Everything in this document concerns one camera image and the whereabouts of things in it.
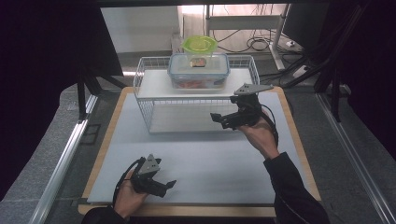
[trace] hand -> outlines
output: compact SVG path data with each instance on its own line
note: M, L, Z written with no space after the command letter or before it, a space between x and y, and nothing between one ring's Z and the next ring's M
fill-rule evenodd
M257 148L265 159L273 159L279 155L270 125L260 118L253 126L239 126L238 130L245 134L247 140Z
M114 211L116 211L123 218L130 217L145 201L147 193L136 193L131 182L131 176L134 171L128 172L125 180L120 186L117 200L114 204Z

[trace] metal rack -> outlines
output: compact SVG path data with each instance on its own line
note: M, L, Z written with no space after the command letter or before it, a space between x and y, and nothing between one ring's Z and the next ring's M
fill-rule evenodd
M230 114L230 96L244 83L259 84L253 57L229 56L231 73L221 90L176 90L167 75L170 57L145 57L137 67L134 95L150 133L229 132L210 113Z
M276 29L274 41L269 43L269 50L274 58L278 71L285 70L285 65L277 51L279 38L288 14L290 4L286 4L280 15L262 16L210 16L210 5L206 5L205 33L209 35L210 30L255 30Z

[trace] wire basket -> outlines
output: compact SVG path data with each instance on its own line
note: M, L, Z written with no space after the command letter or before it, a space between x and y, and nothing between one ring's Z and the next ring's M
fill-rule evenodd
M260 84L253 57L228 56L231 74L224 90L175 90L167 74L170 57L140 59L134 95L150 133L229 132L210 113L237 111L230 96L245 83Z

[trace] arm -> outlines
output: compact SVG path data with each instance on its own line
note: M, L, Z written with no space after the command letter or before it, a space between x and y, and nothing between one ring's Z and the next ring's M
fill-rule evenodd
M280 223L330 223L324 208L305 189L303 180L287 153L279 153L271 128L264 119L254 126L238 128L264 156L276 199Z
M130 171L120 186L114 208L99 207L91 209L83 218L82 224L123 224L145 201L147 193L136 193L130 178Z

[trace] black sleeve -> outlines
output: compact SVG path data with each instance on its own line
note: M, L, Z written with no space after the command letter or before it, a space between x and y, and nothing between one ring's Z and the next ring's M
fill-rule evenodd
M284 152L264 165L276 193L274 207L280 223L330 223L321 204L305 189L301 176Z
M82 219L81 224L124 224L125 220L112 207L91 209Z

